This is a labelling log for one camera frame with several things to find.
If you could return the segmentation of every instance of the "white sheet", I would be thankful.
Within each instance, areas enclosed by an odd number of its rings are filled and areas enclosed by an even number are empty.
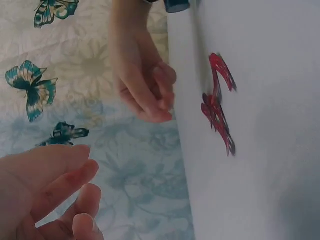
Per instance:
[[[202,0],[168,17],[176,117],[196,239],[320,238],[320,4]],[[220,52],[238,92],[220,77],[235,157],[201,112]]]

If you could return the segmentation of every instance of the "butterfly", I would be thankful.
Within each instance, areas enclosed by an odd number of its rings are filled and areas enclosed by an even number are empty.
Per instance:
[[[41,28],[44,25],[52,24],[55,17],[65,20],[75,15],[79,0],[40,0],[34,17],[34,27]]]
[[[86,128],[76,128],[74,125],[69,125],[65,121],[59,122],[53,130],[52,136],[36,145],[36,147],[54,144],[73,146],[74,144],[70,142],[71,139],[85,138],[89,135],[89,132]]]
[[[52,105],[56,97],[58,78],[41,81],[46,70],[26,60],[20,67],[15,66],[5,73],[5,80],[11,87],[26,91],[26,113],[30,123],[43,113],[45,105]]]

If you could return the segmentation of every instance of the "fingernail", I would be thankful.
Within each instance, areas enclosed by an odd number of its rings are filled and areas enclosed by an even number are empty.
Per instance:
[[[100,232],[98,225],[96,224],[96,221],[92,218],[92,232],[98,234]]]
[[[155,67],[155,69],[153,70],[153,74],[161,79],[166,77],[164,70],[159,66]]]
[[[159,111],[160,110],[156,106],[148,106],[145,109],[145,112],[149,117],[156,117],[159,114]]]

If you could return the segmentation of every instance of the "floral fabric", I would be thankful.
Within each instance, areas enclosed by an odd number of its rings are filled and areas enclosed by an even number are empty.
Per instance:
[[[194,240],[176,121],[140,121],[114,94],[110,6],[110,0],[1,0],[1,157],[50,144],[90,145],[100,165],[92,182],[102,189],[96,219],[105,239]],[[167,61],[161,2],[148,27]]]

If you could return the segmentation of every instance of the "adult hand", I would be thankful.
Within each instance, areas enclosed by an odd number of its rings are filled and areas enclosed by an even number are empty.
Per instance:
[[[0,240],[103,240],[94,221],[101,190],[87,184],[99,166],[85,145],[50,145],[0,158]],[[36,228],[76,191],[57,220]]]
[[[170,121],[177,75],[163,62],[147,29],[150,6],[142,0],[112,4],[108,49],[115,88],[138,118]]]

